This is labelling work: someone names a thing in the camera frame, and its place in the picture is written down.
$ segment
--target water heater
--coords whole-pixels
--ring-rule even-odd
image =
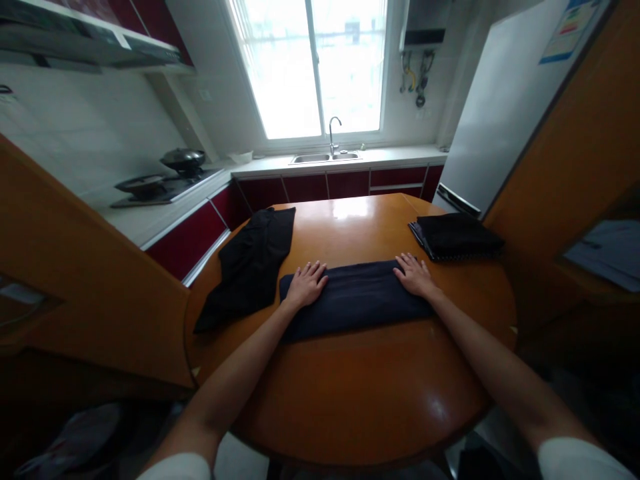
[[[400,52],[435,50],[444,38],[453,0],[405,0]]]

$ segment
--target range hood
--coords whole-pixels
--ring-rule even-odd
[[[182,58],[172,45],[54,3],[1,0],[0,62],[98,72]]]

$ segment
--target white sleeve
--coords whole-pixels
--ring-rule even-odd
[[[211,480],[211,470],[197,453],[178,453],[156,463],[137,480]]]
[[[540,445],[538,462],[544,480],[635,480],[610,454],[575,438],[547,440]]]

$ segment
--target sink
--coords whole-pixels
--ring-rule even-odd
[[[336,153],[332,156],[333,160],[348,160],[348,159],[356,159],[360,158],[360,155],[357,153]]]
[[[360,153],[358,151],[351,151],[347,153],[336,153],[329,155],[328,153],[310,153],[308,155],[296,155],[291,164],[294,163],[317,163],[335,160],[356,160],[360,159]]]
[[[314,161],[329,161],[330,156],[326,153],[312,153],[310,155],[297,155],[291,163],[308,163]]]

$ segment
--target forearm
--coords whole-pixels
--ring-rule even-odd
[[[597,444],[562,400],[518,356],[441,293],[427,298],[480,381],[534,451],[554,436]]]
[[[297,308],[284,301],[204,382],[147,467],[175,455],[200,454],[213,467],[222,437],[240,414]]]
[[[286,300],[218,369],[184,412],[220,435],[229,429],[251,396],[297,308]]]

